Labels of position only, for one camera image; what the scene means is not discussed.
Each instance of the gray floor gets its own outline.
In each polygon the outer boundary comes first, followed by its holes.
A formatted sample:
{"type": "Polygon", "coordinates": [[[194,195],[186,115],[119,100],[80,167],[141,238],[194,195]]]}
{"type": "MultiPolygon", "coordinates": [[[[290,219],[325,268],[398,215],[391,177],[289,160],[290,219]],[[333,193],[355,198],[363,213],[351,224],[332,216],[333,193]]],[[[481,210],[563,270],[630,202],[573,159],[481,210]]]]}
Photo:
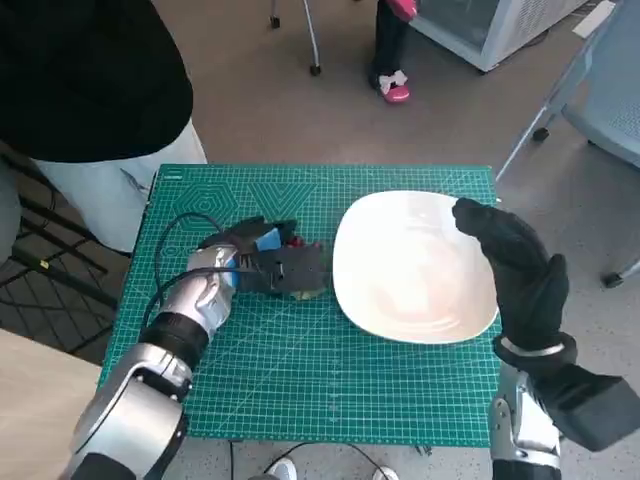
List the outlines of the gray floor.
{"type": "MultiPolygon", "coordinates": [[[[448,163],[499,166],[579,47],[575,18],[554,28],[486,76],[418,34],[406,73],[413,100],[389,108],[363,79],[375,2],[312,2],[324,73],[307,72],[310,46],[301,2],[282,2],[282,29],[268,29],[269,2],[157,0],[188,64],[196,127],[211,162],[448,163]]],[[[586,144],[559,121],[499,185],[502,206],[534,225],[552,251],[567,255],[572,294],[566,330],[590,369],[627,376],[640,391],[640,277],[603,291],[598,275],[640,254],[640,172],[586,144]]],[[[235,478],[259,473],[286,444],[235,447],[235,478]]],[[[402,480],[490,478],[488,452],[366,447],[402,480]]],[[[564,478],[637,479],[640,434],[591,455],[566,445],[564,478]]],[[[300,477],[368,479],[373,470],[341,446],[293,455],[300,477]]],[[[167,478],[229,478],[223,441],[187,440],[167,478]]]]}

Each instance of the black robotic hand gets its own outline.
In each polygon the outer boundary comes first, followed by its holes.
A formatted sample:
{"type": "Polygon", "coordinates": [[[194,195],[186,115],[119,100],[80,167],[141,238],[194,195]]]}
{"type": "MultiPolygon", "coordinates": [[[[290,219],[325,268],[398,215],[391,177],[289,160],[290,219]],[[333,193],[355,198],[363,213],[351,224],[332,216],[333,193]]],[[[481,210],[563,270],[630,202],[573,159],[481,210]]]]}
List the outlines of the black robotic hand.
{"type": "Polygon", "coordinates": [[[558,345],[569,294],[564,256],[549,258],[535,231],[513,213],[462,198],[453,215],[458,229],[478,239],[491,263],[503,334],[526,351],[558,345]]]}

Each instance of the robot wrist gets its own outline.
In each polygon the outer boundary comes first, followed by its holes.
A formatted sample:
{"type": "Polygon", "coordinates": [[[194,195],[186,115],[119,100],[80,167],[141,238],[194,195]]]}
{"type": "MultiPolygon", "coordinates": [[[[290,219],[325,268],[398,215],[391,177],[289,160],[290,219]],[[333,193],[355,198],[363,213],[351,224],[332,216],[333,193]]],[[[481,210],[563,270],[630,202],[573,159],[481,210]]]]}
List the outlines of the robot wrist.
{"type": "Polygon", "coordinates": [[[532,377],[544,377],[564,365],[575,364],[578,347],[575,339],[566,333],[558,334],[558,343],[541,350],[525,350],[515,345],[504,334],[493,339],[493,351],[506,364],[532,377]]]}

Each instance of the robotic arm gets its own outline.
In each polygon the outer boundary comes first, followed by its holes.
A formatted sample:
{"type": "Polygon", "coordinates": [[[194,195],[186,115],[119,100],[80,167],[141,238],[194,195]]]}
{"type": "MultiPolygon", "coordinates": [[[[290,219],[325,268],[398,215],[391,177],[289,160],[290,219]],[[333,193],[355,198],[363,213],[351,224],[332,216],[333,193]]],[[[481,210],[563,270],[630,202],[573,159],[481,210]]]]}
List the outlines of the robotic arm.
{"type": "Polygon", "coordinates": [[[621,377],[575,364],[576,342],[560,331],[569,293],[562,255],[549,258],[513,214],[467,199],[453,214],[491,264],[502,316],[493,341],[500,384],[489,409],[493,478],[559,480],[561,437],[603,450],[640,428],[640,399],[621,377]]]}
{"type": "Polygon", "coordinates": [[[299,241],[294,229],[293,221],[256,217],[202,242],[189,273],[80,417],[63,478],[162,477],[187,434],[182,402],[235,292],[308,295],[325,287],[320,246],[282,247],[299,241]]]}
{"type": "MultiPolygon", "coordinates": [[[[188,270],[226,267],[236,251],[232,245],[199,249],[188,270]]],[[[80,417],[66,478],[162,477],[187,433],[182,402],[193,372],[229,317],[232,278],[230,273],[194,276],[173,288],[80,417]]]]}
{"type": "MultiPolygon", "coordinates": [[[[453,213],[458,229],[479,240],[491,263],[502,316],[493,347],[503,363],[489,409],[493,478],[559,480],[561,437],[602,450],[640,428],[640,399],[622,378],[575,365],[575,341],[560,332],[569,292],[564,257],[549,258],[531,227],[513,214],[466,199],[453,213]]],[[[249,219],[200,245],[188,262],[194,275],[174,285],[81,416],[64,478],[162,477],[187,432],[182,402],[193,373],[229,317],[235,291],[324,287],[315,246],[278,248],[293,228],[249,219]],[[277,245],[258,253],[276,231],[277,245]],[[305,268],[293,268],[300,264],[305,268]],[[236,265],[249,274],[213,271],[236,265]]]]}

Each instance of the white bow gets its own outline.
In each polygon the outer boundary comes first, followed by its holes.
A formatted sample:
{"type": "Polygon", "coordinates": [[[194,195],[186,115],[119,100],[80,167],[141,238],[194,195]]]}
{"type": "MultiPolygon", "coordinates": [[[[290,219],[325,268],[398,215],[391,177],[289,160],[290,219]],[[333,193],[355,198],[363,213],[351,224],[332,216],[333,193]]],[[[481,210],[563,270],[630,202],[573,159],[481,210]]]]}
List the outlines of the white bow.
{"type": "Polygon", "coordinates": [[[402,72],[402,70],[396,70],[396,73],[394,73],[391,77],[387,77],[386,75],[380,75],[380,78],[378,81],[380,82],[380,90],[382,91],[383,94],[386,95],[387,93],[389,93],[389,90],[391,90],[392,84],[395,83],[397,86],[401,87],[405,83],[407,83],[407,80],[409,79],[402,72]]]}

